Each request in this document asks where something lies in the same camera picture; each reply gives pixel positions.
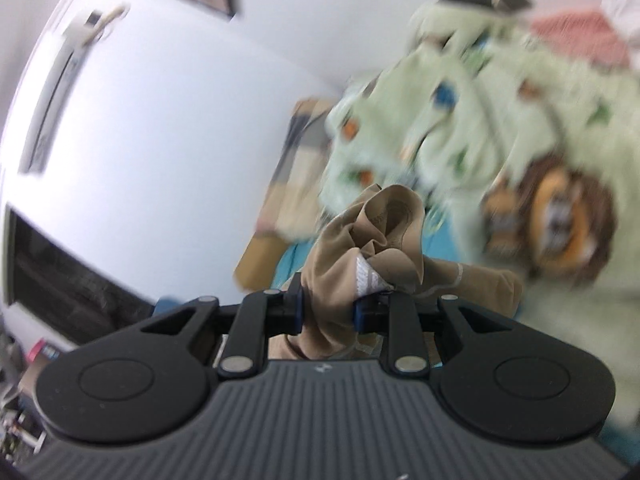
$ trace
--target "pink towel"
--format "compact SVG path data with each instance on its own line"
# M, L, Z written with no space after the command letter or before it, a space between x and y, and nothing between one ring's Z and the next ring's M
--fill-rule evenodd
M605 66L629 66L625 42L600 10L572 10L538 18L531 23L531 30L558 54Z

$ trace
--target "brown cloth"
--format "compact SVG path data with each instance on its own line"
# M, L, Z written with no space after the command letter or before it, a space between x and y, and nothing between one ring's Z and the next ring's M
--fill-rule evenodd
M354 332L353 301L383 290L422 299L455 294L512 316L522 293L517 276L423 256L423 221L422 201L412 190L377 185L364 190L316 240L302 267L302 333L272 338L269 357L323 360L371 354L376 338L358 338Z

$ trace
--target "gray ribbed panel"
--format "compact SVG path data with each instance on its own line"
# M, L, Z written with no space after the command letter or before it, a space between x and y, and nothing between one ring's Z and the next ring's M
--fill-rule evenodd
M56 442L33 480L611 480L625 468L591 440L523 450L453 423L428 386L376 361L272 362L224 383L203 412L157 441L120 449Z

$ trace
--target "silver screw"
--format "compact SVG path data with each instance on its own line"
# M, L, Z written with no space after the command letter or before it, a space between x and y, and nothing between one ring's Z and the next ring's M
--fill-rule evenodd
M405 355L396 361L396 370L399 372L421 372L427 367L427 361L417 355Z
M220 363L220 368L229 373L242 373L247 371L254 365L248 357L243 355L232 355L231 357L225 357Z

